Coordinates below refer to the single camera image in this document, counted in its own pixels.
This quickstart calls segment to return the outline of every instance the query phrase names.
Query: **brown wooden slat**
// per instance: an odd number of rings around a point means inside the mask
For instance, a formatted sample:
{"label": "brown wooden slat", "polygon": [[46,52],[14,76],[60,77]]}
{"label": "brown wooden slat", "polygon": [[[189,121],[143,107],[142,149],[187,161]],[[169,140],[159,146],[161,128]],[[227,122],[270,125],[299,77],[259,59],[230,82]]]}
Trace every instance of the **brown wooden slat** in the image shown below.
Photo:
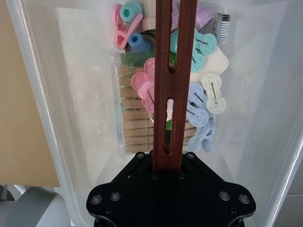
{"label": "brown wooden slat", "polygon": [[142,128],[142,129],[126,129],[124,130],[124,137],[131,136],[152,136],[153,128]]}
{"label": "brown wooden slat", "polygon": [[139,98],[138,93],[132,88],[120,88],[121,98]]}
{"label": "brown wooden slat", "polygon": [[[188,143],[191,137],[184,138],[184,146],[183,150],[186,148],[186,144]],[[150,152],[153,149],[153,144],[136,144],[136,145],[128,145],[125,147],[126,153],[137,153],[137,152]]]}
{"label": "brown wooden slat", "polygon": [[196,131],[197,131],[196,128],[186,129],[184,130],[184,137],[194,136]]}
{"label": "brown wooden slat", "polygon": [[124,129],[139,129],[150,127],[153,127],[153,122],[150,119],[124,122]]}
{"label": "brown wooden slat", "polygon": [[141,99],[122,99],[122,107],[126,109],[144,109]]}
{"label": "brown wooden slat", "polygon": [[194,125],[192,125],[190,122],[186,121],[185,122],[185,129],[192,129],[194,128]]}
{"label": "brown wooden slat", "polygon": [[125,87],[132,87],[131,80],[127,77],[120,77],[119,85]]}
{"label": "brown wooden slat", "polygon": [[138,119],[146,119],[153,118],[152,113],[148,113],[146,110],[127,110],[123,112],[123,120],[138,120]]}
{"label": "brown wooden slat", "polygon": [[126,146],[125,152],[137,153],[137,152],[150,152],[153,149],[153,144],[139,144]]}
{"label": "brown wooden slat", "polygon": [[119,75],[120,76],[126,76],[134,75],[137,72],[144,72],[144,68],[139,67],[127,67],[126,65],[121,65],[119,68]]}
{"label": "brown wooden slat", "polygon": [[153,136],[136,136],[125,138],[126,145],[153,143]]}

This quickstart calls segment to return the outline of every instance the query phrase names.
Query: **blue cap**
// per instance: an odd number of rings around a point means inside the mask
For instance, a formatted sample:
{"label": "blue cap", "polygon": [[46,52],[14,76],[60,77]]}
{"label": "blue cap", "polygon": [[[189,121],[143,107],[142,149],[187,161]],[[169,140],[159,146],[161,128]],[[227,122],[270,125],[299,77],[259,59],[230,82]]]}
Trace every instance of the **blue cap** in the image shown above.
{"label": "blue cap", "polygon": [[132,53],[149,51],[151,49],[149,42],[144,40],[138,32],[134,32],[129,36],[128,43]]}
{"label": "blue cap", "polygon": [[125,22],[132,22],[139,13],[142,14],[142,7],[135,1],[124,4],[120,9],[120,17]]}

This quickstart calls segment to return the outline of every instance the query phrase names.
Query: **black mounting plate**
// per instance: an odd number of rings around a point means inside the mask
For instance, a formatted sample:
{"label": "black mounting plate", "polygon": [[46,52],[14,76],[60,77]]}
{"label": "black mounting plate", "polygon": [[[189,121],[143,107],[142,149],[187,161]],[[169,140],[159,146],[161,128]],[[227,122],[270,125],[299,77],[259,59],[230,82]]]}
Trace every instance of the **black mounting plate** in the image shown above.
{"label": "black mounting plate", "polygon": [[182,155],[179,173],[154,173],[152,152],[137,153],[112,182],[90,192],[86,206],[96,227],[243,227],[256,210],[246,188],[225,182],[191,152]]}

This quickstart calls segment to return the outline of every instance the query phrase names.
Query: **gray floor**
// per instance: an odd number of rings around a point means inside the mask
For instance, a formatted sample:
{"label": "gray floor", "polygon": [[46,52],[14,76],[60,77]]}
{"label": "gray floor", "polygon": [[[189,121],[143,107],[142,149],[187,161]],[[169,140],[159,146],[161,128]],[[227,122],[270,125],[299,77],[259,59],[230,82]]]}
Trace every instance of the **gray floor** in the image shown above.
{"label": "gray floor", "polygon": [[303,162],[300,164],[274,227],[303,227]]}

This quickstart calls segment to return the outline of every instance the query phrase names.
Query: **plastic clothes peg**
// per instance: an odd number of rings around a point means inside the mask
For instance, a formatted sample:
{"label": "plastic clothes peg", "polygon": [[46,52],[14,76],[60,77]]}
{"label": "plastic clothes peg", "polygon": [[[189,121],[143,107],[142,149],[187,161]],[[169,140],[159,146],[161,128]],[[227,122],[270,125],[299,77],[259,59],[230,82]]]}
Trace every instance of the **plastic clothes peg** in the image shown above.
{"label": "plastic clothes peg", "polygon": [[138,14],[142,14],[142,7],[138,2],[131,1],[121,7],[119,14],[123,21],[131,23]]}
{"label": "plastic clothes peg", "polygon": [[115,4],[113,6],[112,10],[112,22],[116,27],[115,30],[115,38],[114,38],[114,45],[120,50],[124,50],[128,41],[129,36],[131,33],[135,31],[135,29],[138,27],[139,23],[143,19],[143,15],[139,13],[131,25],[128,27],[123,24],[123,20],[120,17],[120,9],[122,5],[121,4]]}
{"label": "plastic clothes peg", "polygon": [[151,81],[155,81],[155,58],[148,59],[144,64],[144,71]]}
{"label": "plastic clothes peg", "polygon": [[155,87],[153,81],[146,81],[138,90],[138,95],[142,99],[142,104],[146,111],[153,113],[155,100]]}
{"label": "plastic clothes peg", "polygon": [[214,118],[209,119],[211,129],[209,133],[205,136],[205,139],[202,140],[202,147],[206,152],[211,152],[214,149],[213,145],[213,136],[216,132],[216,125],[214,124]]}
{"label": "plastic clothes peg", "polygon": [[172,1],[172,13],[171,13],[171,31],[178,28],[179,24],[179,9],[176,2]]}
{"label": "plastic clothes peg", "polygon": [[204,94],[203,87],[200,84],[189,84],[188,100],[194,103],[198,108],[206,107],[207,96]]}
{"label": "plastic clothes peg", "polygon": [[156,0],[144,0],[143,31],[156,29]]}
{"label": "plastic clothes peg", "polygon": [[142,35],[138,32],[132,33],[128,38],[128,43],[131,47],[131,52],[149,51],[151,46],[147,40],[144,40]]}
{"label": "plastic clothes peg", "polygon": [[205,25],[207,25],[214,18],[213,13],[207,9],[197,5],[196,11],[196,29],[200,31]]}
{"label": "plastic clothes peg", "polygon": [[204,55],[210,55],[217,49],[217,39],[213,34],[196,33],[197,43],[195,47]]}
{"label": "plastic clothes peg", "polygon": [[189,139],[188,141],[188,150],[191,152],[198,152],[202,147],[202,141],[205,138],[205,136],[210,132],[211,130],[211,124],[207,123],[202,128],[197,128],[197,131],[195,135]]}
{"label": "plastic clothes peg", "polygon": [[195,108],[187,102],[186,117],[188,121],[197,128],[201,128],[208,123],[209,115],[202,108]]}
{"label": "plastic clothes peg", "polygon": [[147,112],[154,112],[154,78],[155,58],[148,59],[144,64],[144,72],[136,73],[132,78],[132,87],[142,99],[142,104]]}
{"label": "plastic clothes peg", "polygon": [[226,100],[221,97],[222,80],[220,76],[209,73],[202,77],[201,84],[208,98],[206,102],[207,109],[212,114],[221,114],[226,109]]}
{"label": "plastic clothes peg", "polygon": [[196,39],[194,39],[193,56],[191,60],[191,72],[199,72],[205,64],[204,56],[196,50]]}
{"label": "plastic clothes peg", "polygon": [[[174,41],[175,40],[173,40],[173,42],[170,41],[170,49],[177,52],[178,42],[176,42],[175,48],[173,48],[172,45],[174,44]],[[196,39],[194,39],[193,55],[191,59],[191,72],[200,71],[203,68],[204,64],[205,64],[204,56],[196,50]]]}

